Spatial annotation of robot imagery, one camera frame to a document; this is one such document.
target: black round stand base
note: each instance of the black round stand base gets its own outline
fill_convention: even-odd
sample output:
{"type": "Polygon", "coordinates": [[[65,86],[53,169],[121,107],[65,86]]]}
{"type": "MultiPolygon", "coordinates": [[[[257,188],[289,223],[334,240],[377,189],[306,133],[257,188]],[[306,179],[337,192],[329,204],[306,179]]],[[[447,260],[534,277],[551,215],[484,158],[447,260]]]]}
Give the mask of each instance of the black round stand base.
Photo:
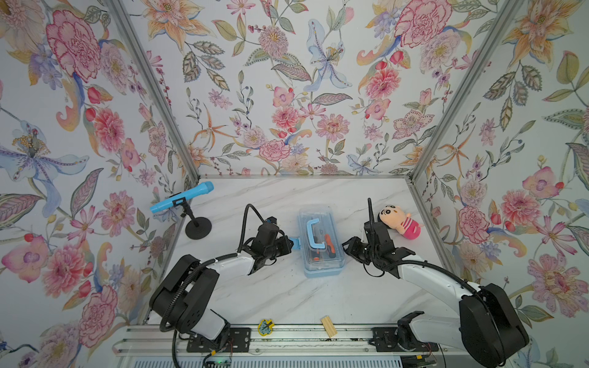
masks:
{"type": "Polygon", "coordinates": [[[193,240],[202,239],[211,232],[212,228],[213,224],[208,218],[197,217],[186,224],[186,236],[193,240]]]}

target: blue microphone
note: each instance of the blue microphone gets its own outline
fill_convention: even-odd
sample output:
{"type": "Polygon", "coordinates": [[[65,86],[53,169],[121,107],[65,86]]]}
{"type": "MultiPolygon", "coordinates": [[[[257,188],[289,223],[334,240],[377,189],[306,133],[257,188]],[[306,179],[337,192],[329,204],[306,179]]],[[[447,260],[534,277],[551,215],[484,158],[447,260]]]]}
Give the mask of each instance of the blue microphone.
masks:
{"type": "Polygon", "coordinates": [[[213,191],[213,189],[215,189],[213,186],[213,183],[211,183],[210,181],[205,181],[205,182],[200,183],[199,185],[195,186],[192,189],[189,189],[189,190],[179,193],[179,194],[175,194],[172,197],[165,199],[156,205],[151,206],[150,210],[152,213],[167,210],[170,207],[174,207],[176,204],[180,204],[180,203],[174,203],[174,201],[177,201],[182,198],[185,198],[186,201],[189,201],[198,195],[210,193],[213,191]]]}

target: doll face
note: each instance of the doll face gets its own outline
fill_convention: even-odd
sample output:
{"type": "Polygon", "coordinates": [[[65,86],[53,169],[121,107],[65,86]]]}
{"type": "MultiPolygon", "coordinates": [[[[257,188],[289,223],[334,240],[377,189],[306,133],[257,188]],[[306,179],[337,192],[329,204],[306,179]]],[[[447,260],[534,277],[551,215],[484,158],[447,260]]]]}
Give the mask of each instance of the doll face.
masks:
{"type": "Polygon", "coordinates": [[[396,227],[398,224],[405,221],[405,212],[394,205],[386,206],[378,215],[380,220],[389,227],[396,227]]]}

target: clear plastic box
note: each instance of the clear plastic box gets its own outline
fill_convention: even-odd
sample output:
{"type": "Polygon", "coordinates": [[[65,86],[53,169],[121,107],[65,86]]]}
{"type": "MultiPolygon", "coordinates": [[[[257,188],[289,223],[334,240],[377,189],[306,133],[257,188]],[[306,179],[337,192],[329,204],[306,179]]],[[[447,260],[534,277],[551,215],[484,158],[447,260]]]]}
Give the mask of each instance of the clear plastic box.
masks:
{"type": "Polygon", "coordinates": [[[300,253],[305,265],[305,275],[323,277],[339,274],[346,261],[342,244],[337,237],[331,208],[318,205],[301,209],[299,230],[300,253]]]}

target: microphone stand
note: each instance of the microphone stand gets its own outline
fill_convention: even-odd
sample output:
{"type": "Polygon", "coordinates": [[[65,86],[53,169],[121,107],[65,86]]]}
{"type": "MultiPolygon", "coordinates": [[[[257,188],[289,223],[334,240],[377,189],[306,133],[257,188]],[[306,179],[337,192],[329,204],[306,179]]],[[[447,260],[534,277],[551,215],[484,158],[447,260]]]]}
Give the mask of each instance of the microphone stand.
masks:
{"type": "Polygon", "coordinates": [[[172,203],[174,206],[181,205],[184,209],[184,212],[180,215],[181,217],[190,217],[190,221],[186,224],[185,230],[187,237],[193,240],[198,240],[204,238],[211,232],[211,229],[213,228],[211,221],[206,217],[195,218],[186,197],[173,200],[172,203]]]}

